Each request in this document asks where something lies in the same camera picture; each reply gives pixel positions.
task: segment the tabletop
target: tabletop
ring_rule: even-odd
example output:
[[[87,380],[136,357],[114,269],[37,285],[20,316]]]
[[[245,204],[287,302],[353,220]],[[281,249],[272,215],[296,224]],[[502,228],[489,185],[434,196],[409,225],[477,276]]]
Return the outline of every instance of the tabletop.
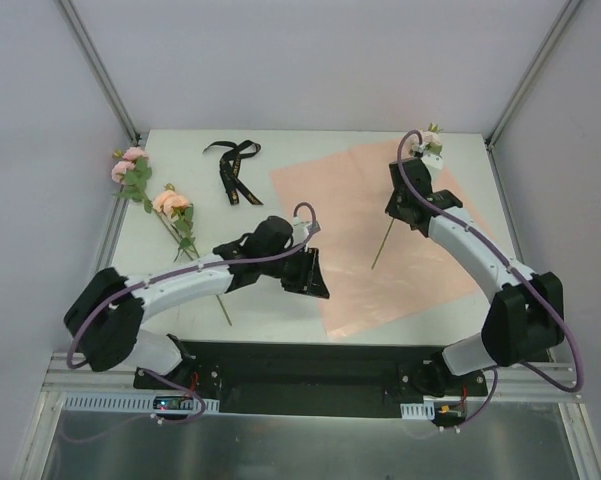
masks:
[[[347,162],[356,155],[364,156],[364,152],[376,151],[372,149],[374,145],[395,143],[401,136],[400,132],[152,130],[146,144],[149,163],[153,169],[147,193],[153,198],[163,190],[166,183],[172,183],[179,192],[193,201],[196,247],[204,255],[218,244],[238,239],[243,233],[253,231],[269,215],[289,218],[289,198],[285,198],[285,195],[291,195],[297,201],[307,199],[299,198],[304,196],[304,192],[308,197],[322,198],[322,209],[327,217],[326,211],[331,205],[325,203],[324,197],[328,198],[332,190],[320,187],[320,180],[324,181],[325,177],[331,182],[328,173],[325,173],[328,172],[325,166],[329,162],[332,162],[331,165],[335,165],[333,162]],[[442,133],[441,136],[444,144],[444,171],[462,190],[462,200],[471,204],[474,214],[500,247],[513,255],[512,240],[483,138],[477,134]],[[239,205],[231,206],[218,173],[218,161],[224,150],[211,149],[203,153],[207,146],[218,140],[240,143],[246,139],[261,144],[262,150],[253,159],[243,161],[239,178],[262,201],[262,206],[253,206],[244,197]],[[346,152],[350,152],[351,157],[339,156]],[[286,188],[289,184],[285,184],[283,180],[294,178],[295,172],[305,170],[318,173],[312,179],[298,177],[299,182],[294,185],[297,192],[289,193]],[[349,198],[363,197],[360,192],[348,192],[348,195]],[[334,193],[333,196],[331,203],[335,204],[337,195]],[[368,204],[364,198],[359,203]],[[319,205],[316,208],[320,220]],[[121,274],[146,274],[173,267],[176,244],[161,222],[153,217],[155,215],[145,213],[142,206],[128,206],[112,261]],[[366,224],[359,227],[362,228],[361,231],[370,232],[369,236],[373,237],[370,239],[371,243],[375,242],[374,249],[377,250],[384,235],[384,231],[378,228],[379,222],[386,225],[388,218],[380,210],[373,219],[373,226],[369,224],[366,230]],[[322,262],[329,261],[326,258],[327,252],[335,251],[333,245],[329,245],[329,238],[335,238],[333,234],[333,231],[325,232],[321,240],[323,243],[318,244]],[[392,231],[394,249],[400,247],[401,235],[407,242],[408,239],[416,238],[410,236],[419,233]],[[477,286],[471,285],[468,290],[458,290],[457,298],[440,296],[440,291],[447,290],[447,286],[429,285],[430,279],[424,275],[429,273],[426,271],[428,269],[422,267],[419,271],[424,276],[419,283],[426,285],[418,285],[423,290],[416,289],[413,300],[427,297],[422,292],[432,292],[430,305],[410,301],[417,308],[405,310],[407,314],[394,314],[395,318],[389,316],[379,322],[366,323],[348,323],[352,315],[345,309],[333,323],[335,314],[325,305],[338,305],[339,299],[342,300],[338,295],[345,287],[340,286],[343,283],[340,281],[332,281],[333,286],[330,285],[329,278],[335,270],[333,262],[346,257],[349,243],[353,248],[355,242],[338,244],[337,253],[340,256],[331,256],[331,267],[325,272],[325,279],[332,290],[331,300],[292,295],[284,292],[278,281],[261,278],[255,285],[219,297],[222,306],[216,297],[200,298],[162,312],[145,323],[143,328],[156,333],[173,333],[187,340],[447,345],[478,332],[482,327],[489,305]],[[419,258],[418,251],[413,250],[411,260],[405,261],[423,261],[426,267],[429,254],[423,253],[420,255],[422,258]],[[372,257],[374,254],[375,251],[369,251]],[[392,257],[389,252],[383,253],[383,257],[384,262],[389,264],[384,268],[390,268]],[[187,261],[186,258],[180,258],[176,264]],[[435,268],[457,268],[451,257],[439,257],[438,263]],[[370,289],[377,289],[378,278],[390,278],[383,277],[382,271],[377,274],[380,277],[374,275],[376,274],[358,272],[355,278],[351,278],[357,282],[356,288],[364,288],[368,279]]]

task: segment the ventilation grille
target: ventilation grille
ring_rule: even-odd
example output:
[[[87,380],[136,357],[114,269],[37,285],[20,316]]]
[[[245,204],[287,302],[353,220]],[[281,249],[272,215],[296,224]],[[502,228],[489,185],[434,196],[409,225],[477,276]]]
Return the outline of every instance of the ventilation grille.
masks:
[[[436,416],[433,402],[403,403],[400,405],[403,420],[433,420]]]
[[[153,413],[153,400],[156,395],[118,394],[118,393],[69,393],[64,409],[72,412],[108,412],[108,413]],[[206,413],[220,413],[218,400],[204,401]],[[200,404],[185,400],[181,404],[182,413],[197,413]]]

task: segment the robotic arm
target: robotic arm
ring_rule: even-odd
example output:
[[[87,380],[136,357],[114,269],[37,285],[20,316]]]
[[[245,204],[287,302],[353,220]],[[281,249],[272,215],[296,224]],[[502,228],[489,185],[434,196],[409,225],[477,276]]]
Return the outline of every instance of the robotic arm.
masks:
[[[253,233],[165,272],[124,277],[115,268],[106,268],[94,276],[69,309],[64,323],[74,337],[79,337],[79,349],[93,371],[125,363],[167,375],[177,382],[178,377],[188,375],[180,372],[187,370],[188,355],[179,340],[173,335],[142,330],[140,325],[181,303],[249,286],[261,275],[279,279],[287,292],[329,298],[320,273],[318,249],[306,247],[309,237],[317,231],[317,223],[301,222],[296,217],[292,226],[272,216]],[[290,251],[294,245],[295,253]],[[277,260],[257,262],[272,256]],[[119,298],[108,301],[112,296]],[[89,316],[103,302],[105,308],[84,329]]]
[[[479,237],[488,239],[487,235],[462,202],[448,190],[433,192],[431,175],[421,157],[421,153],[416,153],[415,158],[401,162],[411,188],[405,183],[398,162],[389,165],[394,191],[385,211],[447,250],[474,278],[491,304],[480,333],[436,352],[430,362],[409,376],[411,385],[421,393],[443,396],[446,387],[461,382],[467,373],[528,360],[563,341],[561,328],[512,274],[512,267],[560,316],[562,284],[554,274],[538,275],[483,242]],[[425,206],[418,196],[437,208]],[[505,267],[503,258],[510,266]]]

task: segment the metal frame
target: metal frame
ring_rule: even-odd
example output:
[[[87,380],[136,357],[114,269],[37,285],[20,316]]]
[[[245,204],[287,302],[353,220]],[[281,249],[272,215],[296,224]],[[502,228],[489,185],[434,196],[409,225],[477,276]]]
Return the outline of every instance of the metal frame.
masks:
[[[120,126],[132,144],[143,146],[147,136],[146,134],[141,135],[135,128],[85,25],[80,19],[73,1],[54,0],[54,2],[67,22]],[[516,230],[512,223],[510,202],[502,187],[502,181],[497,170],[497,162],[495,162],[492,155],[493,147],[525,98],[526,93],[537,79],[582,3],[583,0],[567,0],[565,2],[558,18],[556,18],[538,52],[522,76],[506,108],[498,119],[493,133],[488,137],[488,141],[486,142],[494,178],[513,239],[515,253],[520,259],[522,259],[522,252]],[[108,228],[97,253],[94,269],[96,271],[108,266],[111,262],[124,220],[126,205],[127,202],[124,200],[117,200],[113,205]],[[15,478],[38,480],[42,477],[45,464],[51,453],[52,440],[60,412],[64,406],[68,392],[126,393],[129,395],[172,393],[170,390],[134,390],[133,380],[135,369],[133,368],[119,366],[105,373],[69,371],[65,361],[66,355],[63,353],[54,354],[51,359],[25,439],[25,448],[22,450],[16,464]],[[568,364],[543,363],[537,365],[559,381],[573,381],[573,371]],[[487,380],[487,382],[490,388],[491,381]],[[449,397],[448,400],[453,401],[456,398]],[[481,398],[470,398],[469,400],[482,401]],[[558,403],[578,474],[581,478],[587,480],[601,479],[600,449],[593,435],[586,407],[582,403],[583,400],[580,395],[570,395],[557,391],[523,367],[515,366],[500,370],[498,391],[492,401]]]

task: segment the gray wall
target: gray wall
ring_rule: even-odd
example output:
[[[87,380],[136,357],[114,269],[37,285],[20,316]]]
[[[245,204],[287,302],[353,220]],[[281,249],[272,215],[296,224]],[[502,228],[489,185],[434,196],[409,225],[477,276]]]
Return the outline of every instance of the gray wall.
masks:
[[[488,133],[564,2],[75,3],[141,131]]]
[[[109,106],[51,0],[0,2],[0,480],[111,204]]]
[[[564,282],[601,443],[601,0],[584,2],[495,153],[525,259]]]

